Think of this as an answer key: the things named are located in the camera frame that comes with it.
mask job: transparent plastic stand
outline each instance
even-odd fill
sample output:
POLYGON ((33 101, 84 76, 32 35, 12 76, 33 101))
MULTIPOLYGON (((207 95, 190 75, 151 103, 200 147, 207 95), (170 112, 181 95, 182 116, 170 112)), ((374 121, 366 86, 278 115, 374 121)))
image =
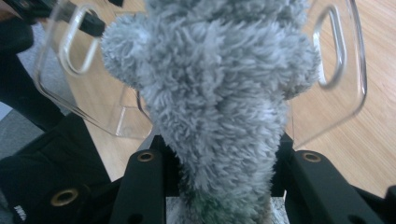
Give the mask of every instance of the transparent plastic stand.
MULTIPOLYGON (((145 138, 151 124, 138 92, 106 72, 99 39, 78 30, 87 12, 106 24, 124 12, 106 0, 88 0, 73 10, 69 3, 60 0, 49 19, 36 62, 35 84, 50 99, 108 133, 145 138), (64 22, 64 16, 71 14, 70 22, 64 22), (53 72, 48 66, 52 61, 58 62, 61 72, 53 72), (48 81, 51 79, 62 82, 64 90, 53 89, 48 81)), ((140 4, 144 10, 141 1, 124 2, 131 4, 140 4)), ((367 93, 360 20, 353 0, 311 2, 304 31, 320 51, 322 65, 319 82, 290 101, 287 131, 295 148, 356 115, 367 93)))
POLYGON ((78 29, 87 13, 109 24, 115 19, 116 7, 103 0, 74 3, 74 7, 71 3, 58 1, 48 19, 35 63, 35 85, 51 100, 108 133, 146 138, 152 125, 144 101, 137 91, 106 71, 99 48, 100 36, 78 29), (65 17, 70 17, 69 22, 64 21, 65 17))
POLYGON ((319 81, 290 101, 288 133, 299 148, 353 118, 367 94, 366 64, 354 0, 315 0, 304 28, 320 52, 319 81))

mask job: screw hole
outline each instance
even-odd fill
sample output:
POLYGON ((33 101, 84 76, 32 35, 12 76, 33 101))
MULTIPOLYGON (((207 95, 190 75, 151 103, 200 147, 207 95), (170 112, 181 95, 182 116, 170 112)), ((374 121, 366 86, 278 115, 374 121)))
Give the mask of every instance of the screw hole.
POLYGON ((366 224, 366 222, 361 217, 358 216, 349 215, 347 219, 349 219, 349 221, 353 224, 366 224))
POLYGON ((303 154, 303 157, 306 161, 311 161, 311 162, 320 162, 321 158, 317 155, 315 155, 314 153, 310 153, 310 152, 305 152, 303 154))
POLYGON ((154 155, 150 152, 144 152, 137 157, 139 161, 151 161, 153 158, 154 155))
POLYGON ((142 221, 143 221, 143 216, 141 214, 133 214, 128 219, 129 224, 139 224, 142 223, 142 221))

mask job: black metal bracket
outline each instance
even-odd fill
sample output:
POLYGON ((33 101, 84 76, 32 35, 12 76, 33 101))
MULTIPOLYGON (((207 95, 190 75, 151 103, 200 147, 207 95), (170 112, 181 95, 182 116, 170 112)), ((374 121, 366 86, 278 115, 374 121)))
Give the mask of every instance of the black metal bracket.
MULTIPOLYGON (((286 193, 291 224, 396 223, 396 187, 385 199, 350 186, 331 162, 313 151, 294 151, 285 134, 276 153, 272 196, 286 193)), ((129 160, 110 224, 165 223, 166 196, 177 196, 179 163, 160 136, 129 160)))

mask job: fuzzy fur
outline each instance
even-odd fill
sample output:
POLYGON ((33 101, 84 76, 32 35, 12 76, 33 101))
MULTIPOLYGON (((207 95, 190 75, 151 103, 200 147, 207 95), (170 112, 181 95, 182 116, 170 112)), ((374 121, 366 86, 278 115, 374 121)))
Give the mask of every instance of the fuzzy fur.
POLYGON ((286 100, 317 80, 303 0, 146 0, 105 31, 105 67, 140 90, 180 158, 167 223, 269 220, 286 100))

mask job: black fabric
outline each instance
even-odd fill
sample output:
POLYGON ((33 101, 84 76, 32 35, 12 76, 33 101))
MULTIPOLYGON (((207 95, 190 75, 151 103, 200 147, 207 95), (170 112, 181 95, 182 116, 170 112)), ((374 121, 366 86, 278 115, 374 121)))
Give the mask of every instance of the black fabric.
POLYGON ((32 27, 18 17, 0 21, 0 55, 17 54, 33 46, 32 27))
POLYGON ((83 120, 74 114, 17 154, 0 161, 0 189, 17 223, 23 223, 21 213, 29 220, 35 210, 48 209, 42 201, 55 190, 75 185, 95 190, 109 183, 83 120))
POLYGON ((33 45, 32 27, 19 18, 0 21, 0 102, 17 110, 47 132, 64 118, 61 110, 42 95, 17 53, 33 45))

